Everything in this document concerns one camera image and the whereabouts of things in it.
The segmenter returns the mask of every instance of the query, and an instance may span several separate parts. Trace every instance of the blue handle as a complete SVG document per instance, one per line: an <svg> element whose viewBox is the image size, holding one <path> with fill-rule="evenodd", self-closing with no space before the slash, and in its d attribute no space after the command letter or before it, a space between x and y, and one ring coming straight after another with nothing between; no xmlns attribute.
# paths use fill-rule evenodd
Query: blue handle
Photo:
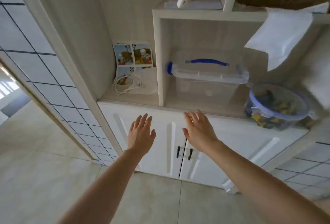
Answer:
<svg viewBox="0 0 330 224"><path fill-rule="evenodd" d="M221 66L229 66L229 63L225 63L220 60L214 60L214 59L194 59L194 60L187 60L186 63L211 63L211 64L219 64Z"/></svg>

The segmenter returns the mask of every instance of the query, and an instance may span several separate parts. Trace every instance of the left hand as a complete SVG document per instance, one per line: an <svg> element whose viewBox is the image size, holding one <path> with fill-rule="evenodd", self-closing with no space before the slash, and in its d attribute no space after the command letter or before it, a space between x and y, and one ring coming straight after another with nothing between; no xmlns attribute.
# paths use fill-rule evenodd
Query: left hand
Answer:
<svg viewBox="0 0 330 224"><path fill-rule="evenodd" d="M152 116L148 119L147 116L148 114L144 116L140 115L133 121L127 138L127 149L134 150L142 156L149 152L156 137L156 131L154 129L150 133Z"/></svg>

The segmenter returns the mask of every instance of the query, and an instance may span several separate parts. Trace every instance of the white cable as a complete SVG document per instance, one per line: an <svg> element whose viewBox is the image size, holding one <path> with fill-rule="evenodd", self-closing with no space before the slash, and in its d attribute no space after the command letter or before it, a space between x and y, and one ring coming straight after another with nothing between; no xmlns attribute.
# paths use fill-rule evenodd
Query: white cable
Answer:
<svg viewBox="0 0 330 224"><path fill-rule="evenodd" d="M122 79L122 78L128 78L128 79L131 79L131 82L130 82L130 84L129 84L129 87L126 88L123 92L118 92L116 86L118 85L118 84L117 84L118 81L119 81L120 79ZM134 82L134 79L132 78L132 76L127 75L127 74L119 76L119 77L118 77L117 79L115 79L114 82L113 82L113 91L114 91L115 94L118 94L118 95L123 94L123 93L128 93L128 91L130 91L130 90L132 90L132 89L135 89L135 88L143 88L143 86L142 86L142 82L141 82L141 79L137 78L137 82L135 83L135 82Z"/></svg>

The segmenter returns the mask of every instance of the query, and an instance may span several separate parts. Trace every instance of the forearm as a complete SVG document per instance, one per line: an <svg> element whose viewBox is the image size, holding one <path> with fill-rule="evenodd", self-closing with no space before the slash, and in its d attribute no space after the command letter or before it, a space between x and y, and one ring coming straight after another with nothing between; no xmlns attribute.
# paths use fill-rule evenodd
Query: forearm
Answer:
<svg viewBox="0 0 330 224"><path fill-rule="evenodd" d="M137 152L124 151L64 215L59 224L109 224L141 158Z"/></svg>
<svg viewBox="0 0 330 224"><path fill-rule="evenodd" d="M285 183L220 141L205 153L273 223L329 223L330 217Z"/></svg>

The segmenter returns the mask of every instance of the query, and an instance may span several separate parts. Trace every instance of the cartoon illustration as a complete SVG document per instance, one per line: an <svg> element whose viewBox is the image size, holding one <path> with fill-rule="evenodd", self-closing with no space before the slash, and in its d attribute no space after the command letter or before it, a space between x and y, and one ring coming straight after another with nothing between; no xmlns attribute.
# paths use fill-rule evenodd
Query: cartoon illustration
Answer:
<svg viewBox="0 0 330 224"><path fill-rule="evenodd" d="M134 72L134 67L118 67L116 77L119 78L120 76L129 75ZM130 85L131 80L127 80L127 77L122 77L118 80L118 85Z"/></svg>
<svg viewBox="0 0 330 224"><path fill-rule="evenodd" d="M132 49L129 44L114 44L113 50L118 65L134 65Z"/></svg>
<svg viewBox="0 0 330 224"><path fill-rule="evenodd" d="M133 44L136 65L152 65L151 47L149 43Z"/></svg>

